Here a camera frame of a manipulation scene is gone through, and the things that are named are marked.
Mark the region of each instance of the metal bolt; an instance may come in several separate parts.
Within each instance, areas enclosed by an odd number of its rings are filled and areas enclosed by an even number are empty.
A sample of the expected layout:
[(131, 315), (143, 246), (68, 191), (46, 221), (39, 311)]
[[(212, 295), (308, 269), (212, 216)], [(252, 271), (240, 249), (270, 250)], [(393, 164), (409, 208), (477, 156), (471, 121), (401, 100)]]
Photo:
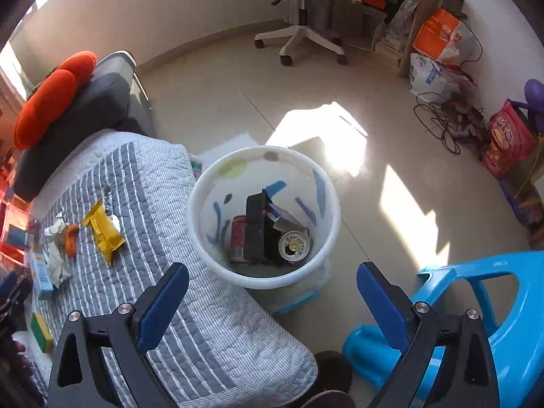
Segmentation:
[(471, 319), (476, 320), (480, 318), (480, 313), (478, 313), (476, 310), (469, 309), (467, 310), (467, 316), (469, 316)]
[(117, 309), (117, 311), (121, 315), (126, 315), (127, 313), (130, 313), (131, 310), (132, 310), (132, 305), (130, 305), (130, 304), (121, 304), (121, 305), (119, 305), (119, 308)]
[(418, 313), (429, 313), (430, 307), (425, 302), (416, 302), (415, 311)]
[(78, 320), (81, 316), (81, 313), (78, 312), (78, 311), (73, 311), (70, 313), (70, 315), (68, 316), (68, 320), (70, 322), (75, 322), (76, 320)]

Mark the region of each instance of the caster wheel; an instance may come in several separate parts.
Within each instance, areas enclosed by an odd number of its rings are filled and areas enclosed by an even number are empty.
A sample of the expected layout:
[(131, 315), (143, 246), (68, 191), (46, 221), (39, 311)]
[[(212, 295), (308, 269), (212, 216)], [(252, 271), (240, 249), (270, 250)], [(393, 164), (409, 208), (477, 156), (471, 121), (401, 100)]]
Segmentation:
[(289, 55), (280, 55), (279, 60), (284, 66), (290, 66), (293, 64), (293, 59)]

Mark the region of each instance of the blue plastic chair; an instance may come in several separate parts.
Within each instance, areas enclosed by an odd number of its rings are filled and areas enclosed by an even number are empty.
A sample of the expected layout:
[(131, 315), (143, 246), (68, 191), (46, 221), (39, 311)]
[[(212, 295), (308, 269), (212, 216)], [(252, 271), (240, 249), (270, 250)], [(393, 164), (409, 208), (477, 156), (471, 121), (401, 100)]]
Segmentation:
[[(510, 314), (497, 326), (488, 293), (481, 282), (509, 274), (517, 277), (519, 289)], [(544, 369), (544, 252), (511, 253), (459, 266), (423, 269), (418, 276), (428, 276), (428, 279), (412, 301), (431, 305), (455, 280), (469, 282), (480, 304), (482, 322), (493, 351), (500, 407), (519, 407)], [(401, 355), (389, 347), (378, 327), (365, 325), (347, 337), (343, 353), (353, 369), (378, 388)], [(429, 394), (443, 354), (444, 347), (435, 348), (417, 393), (419, 399), (424, 400)]]

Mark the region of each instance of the mattress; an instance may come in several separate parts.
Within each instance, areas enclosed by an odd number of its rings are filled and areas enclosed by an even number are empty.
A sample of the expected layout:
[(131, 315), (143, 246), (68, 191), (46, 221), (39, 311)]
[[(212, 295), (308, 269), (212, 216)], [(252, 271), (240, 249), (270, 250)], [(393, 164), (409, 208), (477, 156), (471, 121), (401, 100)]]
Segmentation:
[[(58, 339), (67, 315), (111, 313), (134, 302), (175, 261), (189, 269), (189, 290), (159, 347), (147, 357), (180, 407), (267, 407), (302, 395), (317, 377), (312, 354), (243, 288), (218, 278), (189, 242), (186, 207), (195, 180), (181, 145), (103, 130), (83, 142), (46, 183), (32, 214), (42, 229), (63, 211), (80, 222), (113, 191), (126, 243), (108, 267), (92, 230), (80, 229), (73, 276), (51, 301), (35, 301)], [(124, 406), (135, 406), (113, 353), (104, 355)]]

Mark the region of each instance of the floor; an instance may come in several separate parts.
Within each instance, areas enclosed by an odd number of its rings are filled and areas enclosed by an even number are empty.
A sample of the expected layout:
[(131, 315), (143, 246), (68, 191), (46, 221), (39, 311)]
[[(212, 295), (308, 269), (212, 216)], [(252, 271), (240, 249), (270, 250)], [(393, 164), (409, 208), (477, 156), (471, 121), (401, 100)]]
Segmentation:
[[(406, 79), (352, 48), (349, 66), (340, 66), (334, 54), (305, 43), (286, 68), (281, 40), (261, 50), (253, 43), (252, 36), (226, 40), (140, 79), (160, 138), (210, 162), (248, 145), (289, 146), (329, 174), (342, 207), (333, 279), (318, 299), (278, 319), (312, 352), (341, 350), (352, 329), (374, 323), (355, 286), (363, 261), (410, 295), (417, 271), (429, 264), (529, 249), (475, 156), (449, 153), (415, 118)], [(454, 285), (446, 310), (478, 308), (467, 283)], [(517, 282), (486, 286), (503, 320)], [(366, 406), (372, 391), (358, 379), (353, 396)]]

